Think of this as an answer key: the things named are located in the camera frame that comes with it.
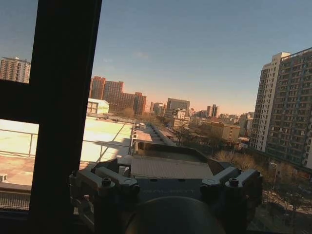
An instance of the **red brick building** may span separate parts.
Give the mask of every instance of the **red brick building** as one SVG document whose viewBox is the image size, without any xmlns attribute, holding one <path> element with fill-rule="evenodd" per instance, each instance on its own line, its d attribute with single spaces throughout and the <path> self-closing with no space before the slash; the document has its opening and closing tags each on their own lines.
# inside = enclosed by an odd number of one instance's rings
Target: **red brick building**
<svg viewBox="0 0 312 234">
<path fill-rule="evenodd" d="M 111 112 L 131 108 L 135 115 L 142 115 L 146 105 L 146 96 L 142 93 L 124 93 L 122 81 L 107 81 L 102 77 L 91 79 L 89 97 L 107 101 Z"/>
</svg>

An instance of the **blue sky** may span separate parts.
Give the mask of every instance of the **blue sky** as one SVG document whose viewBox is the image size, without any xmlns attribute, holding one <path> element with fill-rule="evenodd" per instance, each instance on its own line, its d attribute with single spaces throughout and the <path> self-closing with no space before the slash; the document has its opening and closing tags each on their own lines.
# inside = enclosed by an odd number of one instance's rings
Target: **blue sky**
<svg viewBox="0 0 312 234">
<path fill-rule="evenodd" d="M 31 58 L 36 7 L 0 2 L 0 56 Z M 311 0 L 105 0 L 93 75 L 148 103 L 253 111 L 262 66 L 312 46 L 311 9 Z"/>
</svg>

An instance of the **flat roof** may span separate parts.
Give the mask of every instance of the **flat roof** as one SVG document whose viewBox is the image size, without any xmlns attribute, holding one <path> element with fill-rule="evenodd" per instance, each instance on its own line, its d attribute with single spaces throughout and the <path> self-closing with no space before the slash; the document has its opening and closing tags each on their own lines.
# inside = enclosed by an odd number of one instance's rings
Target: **flat roof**
<svg viewBox="0 0 312 234">
<path fill-rule="evenodd" d="M 118 155 L 128 155 L 132 126 L 130 123 L 86 117 L 80 169 L 93 167 L 97 162 L 108 161 Z M 8 175 L 6 183 L 31 185 L 38 130 L 38 124 L 0 119 L 0 173 Z M 150 127 L 138 130 L 137 134 L 150 143 L 161 142 Z"/>
<path fill-rule="evenodd" d="M 105 104 L 109 105 L 109 103 L 105 100 L 99 100 L 99 99 L 94 99 L 94 98 L 88 98 L 88 102 L 105 103 Z"/>
<path fill-rule="evenodd" d="M 135 156 L 131 163 L 131 175 L 135 178 L 211 178 L 207 163 Z"/>
</svg>

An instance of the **metal railing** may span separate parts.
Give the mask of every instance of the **metal railing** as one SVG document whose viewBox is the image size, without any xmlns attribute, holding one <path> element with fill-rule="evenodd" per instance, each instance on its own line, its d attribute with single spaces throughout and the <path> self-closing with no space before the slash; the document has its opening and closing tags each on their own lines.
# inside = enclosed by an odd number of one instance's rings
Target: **metal railing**
<svg viewBox="0 0 312 234">
<path fill-rule="evenodd" d="M 32 150 L 32 144 L 33 144 L 33 138 L 34 138 L 34 136 L 38 136 L 38 134 L 36 134 L 36 133 L 27 133 L 27 132 L 19 132 L 19 131 L 13 131 L 13 130 L 5 130 L 5 129 L 0 129 L 0 131 L 30 135 L 29 148 L 28 148 L 28 150 L 27 150 L 28 153 L 22 153 L 22 152 L 15 152 L 15 151 L 2 150 L 1 148 L 0 148 L 0 153 L 7 153 L 7 154 L 16 155 L 16 156 L 24 156 L 24 155 L 26 155 L 27 157 L 35 157 L 35 156 L 36 156 L 36 154 L 31 154 L 31 150 Z M 104 145 L 129 147 L 128 145 L 116 144 L 116 143 L 106 142 L 106 141 L 83 140 L 82 142 L 89 142 L 89 143 L 100 144 L 100 152 L 99 152 L 99 157 L 98 157 L 98 158 L 101 158 L 101 156 L 102 156 L 102 149 L 103 149 L 103 146 L 104 146 Z"/>
<path fill-rule="evenodd" d="M 28 155 L 28 157 L 35 157 L 35 155 L 31 154 L 31 146 L 33 143 L 33 136 L 36 135 L 38 136 L 38 134 L 36 133 L 27 133 L 27 132 L 19 132 L 19 131 L 13 131 L 13 130 L 6 130 L 6 129 L 0 129 L 0 131 L 4 131 L 4 132 L 12 132 L 12 133 L 22 133 L 22 134 L 27 134 L 30 135 L 30 142 L 29 142 L 29 149 L 28 149 L 28 153 L 21 153 L 21 152 L 14 152 L 14 151 L 4 151 L 0 149 L 0 152 L 2 153 L 8 153 L 8 154 L 14 154 L 14 155 Z"/>
</svg>

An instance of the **tall white building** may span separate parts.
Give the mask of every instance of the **tall white building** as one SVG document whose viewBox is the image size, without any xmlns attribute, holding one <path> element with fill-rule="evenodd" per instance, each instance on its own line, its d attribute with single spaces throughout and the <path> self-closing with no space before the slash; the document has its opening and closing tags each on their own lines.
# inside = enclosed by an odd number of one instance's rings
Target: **tall white building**
<svg viewBox="0 0 312 234">
<path fill-rule="evenodd" d="M 273 55 L 272 61 L 262 68 L 250 142 L 250 147 L 256 150 L 265 151 L 279 64 L 281 58 L 288 55 L 287 52 Z"/>
</svg>

